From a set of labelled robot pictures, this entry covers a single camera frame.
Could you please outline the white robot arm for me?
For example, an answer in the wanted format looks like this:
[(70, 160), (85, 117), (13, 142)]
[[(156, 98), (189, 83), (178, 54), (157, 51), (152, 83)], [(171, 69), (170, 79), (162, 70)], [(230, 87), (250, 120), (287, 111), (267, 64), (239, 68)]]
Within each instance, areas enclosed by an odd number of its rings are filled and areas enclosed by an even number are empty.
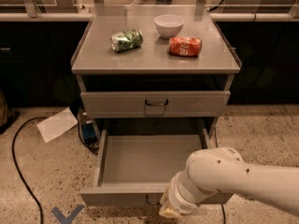
[(181, 218), (220, 193), (247, 196), (298, 216), (299, 168), (246, 163), (230, 147), (196, 150), (171, 179), (159, 215)]

